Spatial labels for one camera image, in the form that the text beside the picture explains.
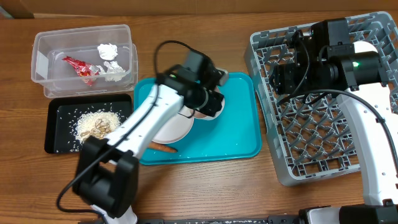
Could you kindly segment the pink plate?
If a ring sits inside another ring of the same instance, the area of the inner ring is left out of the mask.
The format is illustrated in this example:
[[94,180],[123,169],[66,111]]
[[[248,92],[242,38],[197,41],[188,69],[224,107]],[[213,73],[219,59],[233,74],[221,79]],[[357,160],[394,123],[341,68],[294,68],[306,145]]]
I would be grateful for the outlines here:
[[170,144],[184,138],[194,123],[194,118],[189,118],[192,113],[192,109],[184,106],[173,118],[165,123],[155,135],[153,141],[159,144]]

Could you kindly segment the orange carrot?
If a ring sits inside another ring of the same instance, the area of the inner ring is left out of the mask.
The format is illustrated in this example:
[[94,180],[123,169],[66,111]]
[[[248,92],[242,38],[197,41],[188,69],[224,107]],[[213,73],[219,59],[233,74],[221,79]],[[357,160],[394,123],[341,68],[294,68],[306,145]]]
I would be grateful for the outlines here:
[[167,146],[165,144],[159,144],[159,143],[156,143],[156,142],[151,142],[149,144],[148,148],[156,150],[156,151],[167,152],[167,153],[176,153],[177,152],[176,149],[174,149],[174,148],[172,148],[170,146]]

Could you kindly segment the white shallow bowl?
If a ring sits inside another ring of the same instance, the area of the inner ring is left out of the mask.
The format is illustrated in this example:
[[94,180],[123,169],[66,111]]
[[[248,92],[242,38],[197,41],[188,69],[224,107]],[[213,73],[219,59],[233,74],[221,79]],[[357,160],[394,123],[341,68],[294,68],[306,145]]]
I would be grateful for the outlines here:
[[363,53],[363,52],[376,52],[376,53],[378,53],[377,48],[375,48],[375,46],[373,46],[373,44],[371,44],[369,42],[356,41],[353,44],[354,44],[354,52],[356,54]]

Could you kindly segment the white tissue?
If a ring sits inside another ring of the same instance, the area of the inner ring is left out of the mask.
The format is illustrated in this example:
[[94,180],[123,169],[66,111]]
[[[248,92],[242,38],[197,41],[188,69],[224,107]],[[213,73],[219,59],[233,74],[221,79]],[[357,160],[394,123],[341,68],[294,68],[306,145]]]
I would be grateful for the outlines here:
[[113,44],[100,44],[97,46],[100,58],[103,60],[114,60],[118,56],[118,47]]

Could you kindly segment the red snack wrapper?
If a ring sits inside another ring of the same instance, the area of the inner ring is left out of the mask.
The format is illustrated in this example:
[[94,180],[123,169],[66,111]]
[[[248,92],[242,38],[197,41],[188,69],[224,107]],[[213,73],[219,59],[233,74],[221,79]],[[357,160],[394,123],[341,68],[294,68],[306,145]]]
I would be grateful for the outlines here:
[[83,82],[88,86],[92,86],[96,80],[96,78],[92,78],[91,76],[97,76],[100,74],[99,68],[88,62],[77,60],[69,56],[64,57],[63,61],[70,64],[79,77],[84,77],[85,79],[83,79]]

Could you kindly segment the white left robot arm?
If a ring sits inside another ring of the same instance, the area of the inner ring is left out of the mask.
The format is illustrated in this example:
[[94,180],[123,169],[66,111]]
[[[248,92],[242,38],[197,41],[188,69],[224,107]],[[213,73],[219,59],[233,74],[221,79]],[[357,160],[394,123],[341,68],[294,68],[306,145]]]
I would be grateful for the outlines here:
[[206,55],[191,50],[184,64],[158,73],[144,102],[103,139],[83,143],[76,176],[68,184],[104,223],[136,223],[131,204],[137,192],[139,160],[159,130],[181,109],[214,117],[224,96],[217,86],[229,78]]

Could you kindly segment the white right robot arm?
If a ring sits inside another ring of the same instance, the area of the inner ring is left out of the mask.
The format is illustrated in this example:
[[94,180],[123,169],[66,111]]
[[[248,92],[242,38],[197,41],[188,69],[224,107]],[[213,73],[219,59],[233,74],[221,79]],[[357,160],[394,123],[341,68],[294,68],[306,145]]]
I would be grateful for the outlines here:
[[364,202],[314,207],[304,223],[397,222],[397,115],[391,110],[388,75],[373,44],[349,36],[344,18],[318,22],[310,33],[286,39],[294,63],[278,65],[270,84],[281,103],[298,96],[331,95],[346,118],[363,182]]

